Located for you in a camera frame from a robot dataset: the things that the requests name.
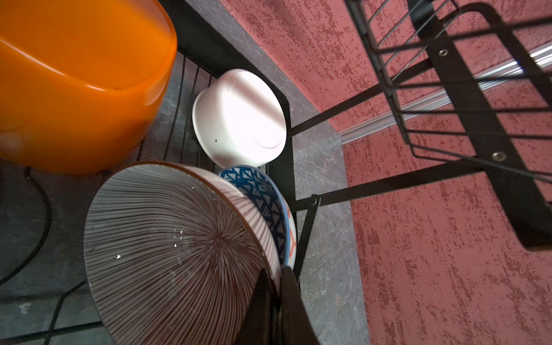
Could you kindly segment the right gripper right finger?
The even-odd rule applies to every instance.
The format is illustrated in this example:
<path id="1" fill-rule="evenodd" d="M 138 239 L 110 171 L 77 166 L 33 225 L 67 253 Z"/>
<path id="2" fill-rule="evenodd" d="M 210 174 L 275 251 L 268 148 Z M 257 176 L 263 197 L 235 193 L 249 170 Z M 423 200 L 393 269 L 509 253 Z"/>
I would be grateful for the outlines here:
<path id="1" fill-rule="evenodd" d="M 280 275 L 281 335 L 283 344 L 319 345 L 293 270 L 282 266 Z"/>

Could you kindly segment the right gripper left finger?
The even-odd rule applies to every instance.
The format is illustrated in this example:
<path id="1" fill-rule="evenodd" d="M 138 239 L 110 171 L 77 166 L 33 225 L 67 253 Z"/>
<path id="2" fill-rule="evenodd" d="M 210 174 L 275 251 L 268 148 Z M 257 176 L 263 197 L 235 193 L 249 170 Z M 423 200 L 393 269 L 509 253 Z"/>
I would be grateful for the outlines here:
<path id="1" fill-rule="evenodd" d="M 261 269 L 235 344 L 274 344 L 275 325 L 273 282 L 266 269 Z"/>

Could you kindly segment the blue patterned bowl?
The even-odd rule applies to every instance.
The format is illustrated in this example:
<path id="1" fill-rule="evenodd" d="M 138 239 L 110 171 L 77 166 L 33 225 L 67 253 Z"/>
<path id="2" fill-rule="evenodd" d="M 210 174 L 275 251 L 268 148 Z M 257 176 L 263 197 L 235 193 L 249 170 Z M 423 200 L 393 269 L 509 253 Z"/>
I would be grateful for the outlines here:
<path id="1" fill-rule="evenodd" d="M 243 192 L 256 205 L 273 236 L 280 263 L 296 264 L 298 235 L 287 201 L 270 177 L 258 168 L 235 165 L 219 175 Z"/>

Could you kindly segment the white bowl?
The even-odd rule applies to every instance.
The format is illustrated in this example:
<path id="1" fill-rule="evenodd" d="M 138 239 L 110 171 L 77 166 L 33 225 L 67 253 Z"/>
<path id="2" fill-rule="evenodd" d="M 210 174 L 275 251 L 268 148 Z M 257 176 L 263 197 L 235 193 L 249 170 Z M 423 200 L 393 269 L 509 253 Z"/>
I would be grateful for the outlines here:
<path id="1" fill-rule="evenodd" d="M 199 93 L 192 120 L 201 148 L 223 169 L 266 165 L 285 148 L 283 107 L 271 88 L 248 70 L 229 70 Z"/>

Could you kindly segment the orange bowl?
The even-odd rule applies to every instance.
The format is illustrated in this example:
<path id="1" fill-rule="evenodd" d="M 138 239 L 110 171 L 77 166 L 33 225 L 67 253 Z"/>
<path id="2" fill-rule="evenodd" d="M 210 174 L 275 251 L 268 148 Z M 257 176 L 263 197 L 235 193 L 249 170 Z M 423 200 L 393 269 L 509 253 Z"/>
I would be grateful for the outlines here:
<path id="1" fill-rule="evenodd" d="M 119 164 L 158 114 L 177 44 L 159 1 L 3 1 L 1 157 L 53 173 Z"/>

